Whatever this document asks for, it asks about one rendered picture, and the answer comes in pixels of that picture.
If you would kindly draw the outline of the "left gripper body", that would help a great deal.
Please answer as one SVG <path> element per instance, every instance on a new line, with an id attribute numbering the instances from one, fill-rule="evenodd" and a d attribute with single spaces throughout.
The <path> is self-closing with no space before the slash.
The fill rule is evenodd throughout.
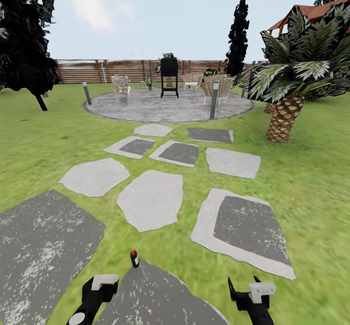
<path id="1" fill-rule="evenodd" d="M 82 287 L 82 303 L 85 300 L 93 299 L 97 302 L 98 307 L 102 302 L 110 302 L 113 296 L 113 285 L 102 285 L 99 290 L 92 290 L 92 285 Z"/>

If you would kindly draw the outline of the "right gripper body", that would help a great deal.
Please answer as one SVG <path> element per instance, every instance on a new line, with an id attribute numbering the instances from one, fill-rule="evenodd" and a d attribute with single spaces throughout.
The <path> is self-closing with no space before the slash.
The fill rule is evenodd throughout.
<path id="1" fill-rule="evenodd" d="M 269 309 L 269 295 L 262 295 L 262 303 L 253 303 L 249 297 L 250 292 L 237 292 L 236 293 L 236 306 L 239 311 L 247 310 L 252 324 L 257 325 L 257 318 L 271 318 Z"/>

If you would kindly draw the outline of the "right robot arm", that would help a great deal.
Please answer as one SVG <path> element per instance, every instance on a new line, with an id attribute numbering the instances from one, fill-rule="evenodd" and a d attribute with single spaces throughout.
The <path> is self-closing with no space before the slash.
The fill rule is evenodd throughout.
<path id="1" fill-rule="evenodd" d="M 269 309 L 269 295 L 274 295 L 276 286 L 271 282 L 261 282 L 254 276 L 256 283 L 249 283 L 250 292 L 236 292 L 228 279 L 231 300 L 236 301 L 239 311 L 247 310 L 253 325 L 274 325 Z"/>

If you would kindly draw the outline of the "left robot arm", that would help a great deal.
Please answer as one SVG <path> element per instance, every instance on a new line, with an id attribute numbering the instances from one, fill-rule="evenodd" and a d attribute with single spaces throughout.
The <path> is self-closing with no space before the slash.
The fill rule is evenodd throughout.
<path id="1" fill-rule="evenodd" d="M 82 304 L 66 325 L 94 325 L 102 302 L 110 302 L 120 284 L 117 274 L 97 274 L 82 287 Z"/>

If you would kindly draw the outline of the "insectifuge atomizer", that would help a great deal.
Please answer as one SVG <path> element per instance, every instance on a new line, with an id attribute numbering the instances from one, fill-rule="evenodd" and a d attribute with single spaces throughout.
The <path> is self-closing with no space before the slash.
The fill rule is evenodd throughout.
<path id="1" fill-rule="evenodd" d="M 134 250 L 132 253 L 130 253 L 130 256 L 132 259 L 133 267 L 137 268 L 140 264 L 138 253 Z"/>

